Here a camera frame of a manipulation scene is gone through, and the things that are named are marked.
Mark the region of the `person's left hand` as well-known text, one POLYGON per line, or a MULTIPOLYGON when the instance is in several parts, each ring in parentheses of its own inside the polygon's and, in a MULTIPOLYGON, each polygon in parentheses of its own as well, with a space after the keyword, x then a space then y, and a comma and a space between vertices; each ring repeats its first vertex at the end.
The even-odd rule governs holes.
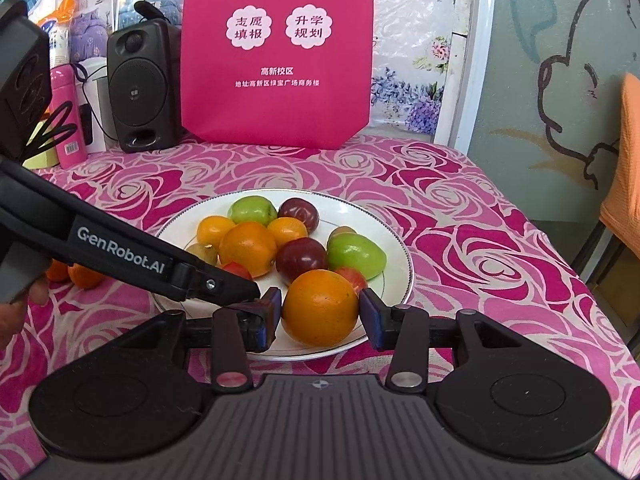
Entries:
POLYGON ((27 292, 10 304, 2 304, 0 308, 0 350, 6 350, 11 340, 23 329, 27 307, 30 304, 44 306, 49 300, 47 278, 41 275, 29 287, 27 292))

